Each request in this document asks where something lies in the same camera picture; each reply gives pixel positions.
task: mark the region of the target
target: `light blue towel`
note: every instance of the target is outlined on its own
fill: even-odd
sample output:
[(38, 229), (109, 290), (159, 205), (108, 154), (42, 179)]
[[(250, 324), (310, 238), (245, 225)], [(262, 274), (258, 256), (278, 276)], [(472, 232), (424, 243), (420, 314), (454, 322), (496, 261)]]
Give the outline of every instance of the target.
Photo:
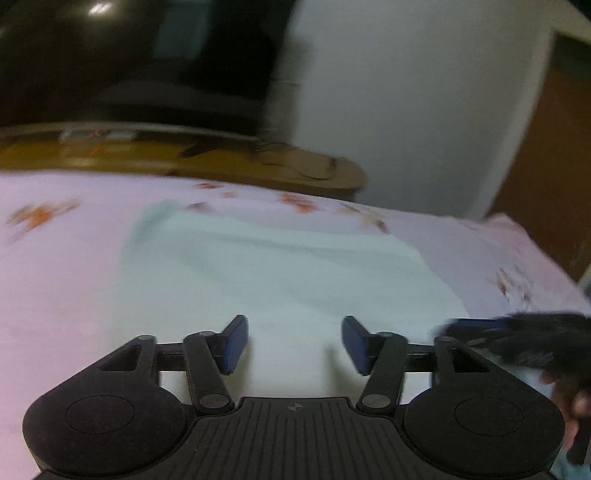
[[(118, 290), (113, 346), (144, 333), (178, 342), (246, 315), (251, 337), (236, 395), (355, 396), (366, 379), (340, 344), (343, 317), (429, 343), (433, 327), (467, 315), (393, 235), (266, 228), (174, 202), (149, 207), (135, 226)], [(427, 386), (413, 382), (406, 395)]]

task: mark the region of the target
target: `bed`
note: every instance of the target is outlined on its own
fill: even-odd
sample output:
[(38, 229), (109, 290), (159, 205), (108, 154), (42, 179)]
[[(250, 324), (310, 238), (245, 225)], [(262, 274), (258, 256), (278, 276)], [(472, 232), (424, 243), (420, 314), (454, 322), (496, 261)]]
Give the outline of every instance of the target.
[[(0, 192), (3, 478), (38, 472), (21, 436), (28, 405), (111, 351), (117, 340), (125, 342), (105, 340), (105, 299), (133, 226), (147, 206), (166, 200), (197, 215), (261, 228), (400, 241), (419, 252), (471, 317), (543, 310), (591, 314), (578, 286), (502, 215), (476, 223), (199, 179), (58, 171), (1, 174)], [(440, 323), (456, 314), (441, 312)], [(195, 331), (210, 328), (207, 319), (196, 320)], [(426, 387), (426, 380), (410, 382), (403, 400)], [(253, 393), (233, 389), (236, 395)]]

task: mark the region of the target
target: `television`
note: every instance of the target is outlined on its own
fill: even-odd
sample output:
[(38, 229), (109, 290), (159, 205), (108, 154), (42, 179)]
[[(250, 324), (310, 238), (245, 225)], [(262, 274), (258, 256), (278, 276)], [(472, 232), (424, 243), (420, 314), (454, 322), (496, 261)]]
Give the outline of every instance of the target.
[(295, 0), (8, 1), (0, 127), (141, 122), (256, 136)]

